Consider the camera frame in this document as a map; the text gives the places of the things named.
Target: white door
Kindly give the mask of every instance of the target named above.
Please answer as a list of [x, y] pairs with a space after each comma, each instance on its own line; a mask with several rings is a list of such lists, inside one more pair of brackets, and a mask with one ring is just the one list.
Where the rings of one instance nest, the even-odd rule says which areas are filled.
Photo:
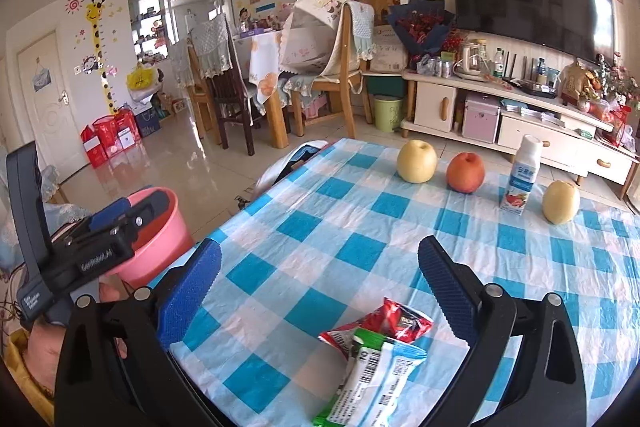
[[[18, 54], [18, 69], [40, 153], [58, 169], [60, 181], [66, 180], [84, 167], [88, 160], [69, 107], [56, 34], [49, 34], [21, 51]], [[36, 91], [34, 77], [41, 74], [43, 69], [49, 70], [51, 81]]]

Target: wall decal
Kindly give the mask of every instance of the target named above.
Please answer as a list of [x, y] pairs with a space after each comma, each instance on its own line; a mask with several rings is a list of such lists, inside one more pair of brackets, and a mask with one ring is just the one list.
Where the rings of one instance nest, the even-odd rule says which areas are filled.
[[82, 72], [86, 74], [92, 73], [98, 69], [98, 59], [95, 58], [95, 55], [89, 55], [85, 57], [82, 61]]
[[65, 10], [69, 15], [73, 15], [82, 7], [82, 0], [67, 0]]
[[113, 98], [113, 94], [111, 93], [111, 89], [109, 87], [109, 82], [107, 81], [107, 72], [104, 67], [103, 62], [103, 50], [102, 43], [100, 42], [100, 30], [98, 29], [98, 24], [100, 24], [100, 20], [102, 18], [102, 9], [104, 7], [104, 0], [96, 2], [95, 0], [91, 0], [86, 6], [86, 19], [92, 26], [92, 38], [94, 40], [94, 51], [97, 55], [97, 64], [98, 64], [98, 73], [100, 74], [100, 81], [102, 83], [103, 93], [105, 100], [107, 102], [107, 106], [109, 107], [109, 112], [111, 114], [116, 114], [117, 105], [116, 100]]

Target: tv stand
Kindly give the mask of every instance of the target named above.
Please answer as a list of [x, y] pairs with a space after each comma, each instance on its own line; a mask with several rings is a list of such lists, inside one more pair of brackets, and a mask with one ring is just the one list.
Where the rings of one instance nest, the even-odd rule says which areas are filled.
[[[401, 123], [403, 137], [407, 137], [409, 131], [415, 131], [514, 155], [520, 147], [522, 136], [532, 134], [547, 145], [543, 148], [543, 164], [575, 174], [578, 185], [590, 172], [620, 184], [621, 199], [638, 169], [639, 159], [633, 153], [596, 139], [583, 138], [575, 132], [578, 128], [591, 134], [598, 128], [609, 131], [611, 124], [581, 113], [571, 105], [562, 105], [559, 98], [540, 98], [517, 87], [507, 89], [492, 82], [463, 80], [456, 76], [441, 78], [405, 70], [402, 77], [408, 81], [407, 118]], [[566, 127], [504, 110], [495, 142], [466, 138], [459, 131], [452, 130], [459, 90], [489, 94], [498, 99], [509, 98], [540, 107], [557, 113]]]

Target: human hand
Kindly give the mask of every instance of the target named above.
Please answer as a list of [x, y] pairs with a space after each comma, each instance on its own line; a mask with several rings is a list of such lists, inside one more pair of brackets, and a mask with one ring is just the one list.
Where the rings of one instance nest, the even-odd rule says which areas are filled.
[[[116, 288], [105, 283], [100, 283], [99, 292], [100, 302], [118, 301], [123, 298]], [[27, 349], [22, 354], [24, 365], [31, 378], [52, 395], [56, 386], [56, 374], [65, 332], [66, 328], [62, 326], [49, 324], [43, 318], [37, 319], [29, 335]], [[123, 359], [126, 358], [126, 344], [121, 339], [116, 341], [120, 356]]]

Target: yellow bag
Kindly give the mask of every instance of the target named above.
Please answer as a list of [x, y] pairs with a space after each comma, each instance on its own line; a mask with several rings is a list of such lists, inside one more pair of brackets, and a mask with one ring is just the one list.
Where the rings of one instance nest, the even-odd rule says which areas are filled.
[[145, 69], [138, 63], [136, 69], [127, 75], [127, 87], [132, 91], [146, 89], [154, 83], [154, 70]]

